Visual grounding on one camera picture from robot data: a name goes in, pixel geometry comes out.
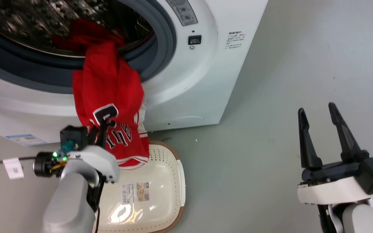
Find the floor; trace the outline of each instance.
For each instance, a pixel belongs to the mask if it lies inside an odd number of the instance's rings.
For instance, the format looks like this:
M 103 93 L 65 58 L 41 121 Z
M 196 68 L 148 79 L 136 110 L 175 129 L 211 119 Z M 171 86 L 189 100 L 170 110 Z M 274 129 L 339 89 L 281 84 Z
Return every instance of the floor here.
M 373 155 L 373 1 L 270 0 L 220 124 L 150 135 L 173 146 L 185 168 L 185 213 L 173 232 L 320 233 L 317 208 L 296 194 L 296 112 L 305 108 L 323 162 L 336 162 L 328 102 Z M 0 137 L 0 158 L 56 146 Z M 57 180 L 25 181 L 9 181 L 0 167 L 0 233 L 39 229 Z

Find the white washing machine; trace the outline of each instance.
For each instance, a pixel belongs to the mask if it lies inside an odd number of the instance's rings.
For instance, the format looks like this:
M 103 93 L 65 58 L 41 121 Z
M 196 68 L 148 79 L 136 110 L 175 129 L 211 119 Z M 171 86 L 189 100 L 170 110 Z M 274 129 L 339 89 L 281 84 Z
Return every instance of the white washing machine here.
M 4 2 L 0 1 L 0 135 L 22 145 L 58 142 L 63 127 L 80 124 L 71 73 L 81 69 L 84 57 L 41 42 L 48 38 L 45 34 L 66 35 L 68 30 L 65 19 L 53 22 L 45 17 L 74 10 L 76 17 L 100 17 L 98 23 L 105 27 L 108 17 L 117 18 L 117 24 L 118 19 L 135 24 L 125 30 L 132 30 L 135 45 L 120 50 L 143 80 L 145 127 L 157 131 L 219 123 L 267 4 L 30 0 L 18 6 L 11 0 L 13 11 Z M 107 15 L 95 15 L 103 3 L 108 4 Z

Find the laundry basket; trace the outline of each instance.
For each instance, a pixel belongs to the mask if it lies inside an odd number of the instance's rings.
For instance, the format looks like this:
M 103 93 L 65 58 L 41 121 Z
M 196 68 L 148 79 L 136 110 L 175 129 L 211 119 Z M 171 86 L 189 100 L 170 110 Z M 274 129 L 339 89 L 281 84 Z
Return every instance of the laundry basket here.
M 163 142 L 151 141 L 149 154 L 146 165 L 120 170 L 119 182 L 103 187 L 99 233 L 165 233 L 178 224 L 185 204 L 182 163 Z

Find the washing machine drum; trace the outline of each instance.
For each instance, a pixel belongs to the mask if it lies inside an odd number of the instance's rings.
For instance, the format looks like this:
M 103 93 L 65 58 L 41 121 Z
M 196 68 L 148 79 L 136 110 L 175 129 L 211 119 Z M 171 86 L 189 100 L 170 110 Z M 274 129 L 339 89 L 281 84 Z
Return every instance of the washing machine drum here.
M 35 90 L 71 94 L 72 72 L 84 55 L 53 46 L 78 18 L 97 22 L 127 41 L 119 53 L 143 81 L 175 52 L 175 29 L 156 0 L 0 0 L 0 78 Z

